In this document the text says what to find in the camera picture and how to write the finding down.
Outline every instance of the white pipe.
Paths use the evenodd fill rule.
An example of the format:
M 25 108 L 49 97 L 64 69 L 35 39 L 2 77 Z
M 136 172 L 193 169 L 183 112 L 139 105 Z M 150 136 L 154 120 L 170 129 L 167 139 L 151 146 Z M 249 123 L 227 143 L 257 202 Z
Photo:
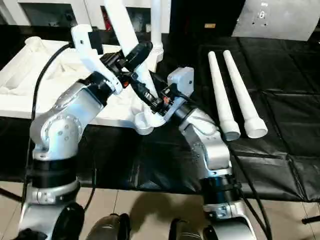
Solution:
M 127 9 L 122 0 L 104 0 L 104 6 L 111 21 L 116 38 L 118 39 L 122 48 L 123 54 L 127 56 L 130 51 L 139 43 Z M 135 70 L 135 72 L 138 75 L 138 80 L 146 85 L 153 96 L 158 97 L 146 63 L 143 62 Z M 150 127 L 159 127 L 165 123 L 164 118 L 160 114 L 153 114 L 151 109 L 146 104 L 143 106 L 144 117 Z
M 240 137 L 241 133 L 231 111 L 216 54 L 211 51 L 208 54 L 208 58 L 220 126 L 227 141 L 237 140 Z
M 148 58 L 148 68 L 156 72 L 157 64 L 164 58 L 164 46 L 162 43 L 162 1 L 151 1 L 151 42 L 153 49 Z
M 151 42 L 153 47 L 162 48 L 161 39 L 161 0 L 151 1 Z
M 246 134 L 252 139 L 261 138 L 268 133 L 267 126 L 257 113 L 230 51 L 224 51 L 223 56 L 244 118 Z

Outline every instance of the metal panel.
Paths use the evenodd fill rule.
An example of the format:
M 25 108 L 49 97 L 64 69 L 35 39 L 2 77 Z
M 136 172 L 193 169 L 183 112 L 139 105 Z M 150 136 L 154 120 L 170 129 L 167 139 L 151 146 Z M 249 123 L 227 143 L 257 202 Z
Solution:
M 307 41 L 320 17 L 320 0 L 246 0 L 233 37 Z

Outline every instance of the tile floor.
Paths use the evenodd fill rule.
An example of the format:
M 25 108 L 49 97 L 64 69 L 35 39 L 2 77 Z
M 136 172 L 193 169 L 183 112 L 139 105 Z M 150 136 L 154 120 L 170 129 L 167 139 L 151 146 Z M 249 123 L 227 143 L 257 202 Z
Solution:
M 0 187 L 18 195 L 22 185 L 0 182 Z M 90 188 L 81 188 L 77 202 L 84 205 Z M 257 204 L 251 201 L 255 209 Z M 305 216 L 320 215 L 317 203 L 263 201 L 274 240 L 320 240 L 320 222 L 303 225 Z M 0 197 L 0 240 L 10 240 L 17 234 L 21 206 Z M 132 221 L 132 240 L 167 240 L 174 218 L 188 220 L 201 232 L 207 225 L 202 214 L 202 199 L 195 195 L 97 189 L 85 215 L 80 240 L 85 240 L 95 222 L 110 213 L 128 213 Z M 254 217 L 249 214 L 258 240 L 265 240 Z

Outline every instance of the pipe end cap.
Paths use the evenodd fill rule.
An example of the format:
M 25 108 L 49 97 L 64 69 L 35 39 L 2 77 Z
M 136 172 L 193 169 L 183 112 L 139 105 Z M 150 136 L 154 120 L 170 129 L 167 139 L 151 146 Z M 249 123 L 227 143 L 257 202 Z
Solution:
M 140 112 L 134 116 L 135 131 L 140 135 L 150 134 L 154 128 L 149 126 L 145 118 L 144 112 Z
M 244 128 L 247 136 L 251 139 L 262 138 L 268 133 L 268 128 L 260 117 L 245 121 Z
M 240 138 L 239 125 L 234 120 L 221 121 L 220 127 L 224 133 L 225 139 L 229 141 L 234 141 Z

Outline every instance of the black tablecloth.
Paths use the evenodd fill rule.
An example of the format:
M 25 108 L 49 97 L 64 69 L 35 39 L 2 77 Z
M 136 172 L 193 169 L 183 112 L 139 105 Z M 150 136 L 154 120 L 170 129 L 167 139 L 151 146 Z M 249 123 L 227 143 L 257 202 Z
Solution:
M 4 66 L 29 36 L 70 40 L 68 29 L 6 27 L 1 39 Z M 148 39 L 148 34 L 139 36 Z M 114 35 L 102 34 L 114 44 Z M 202 36 L 201 39 L 164 35 L 164 59 L 158 73 L 166 77 L 177 67 L 195 69 L 192 97 L 217 117 L 208 52 L 215 51 L 236 121 L 242 132 L 231 143 L 263 199 L 319 201 L 320 199 L 320 45 L 310 42 Z M 249 139 L 223 58 L 230 50 L 268 134 Z M 28 142 L 27 119 L 0 118 L 0 180 L 23 179 Z M 91 184 L 92 162 L 98 167 L 99 188 L 171 193 L 199 193 L 191 151 L 171 123 L 140 136 L 132 129 L 89 125 L 79 144 L 77 172 Z M 237 164 L 237 177 L 243 182 Z

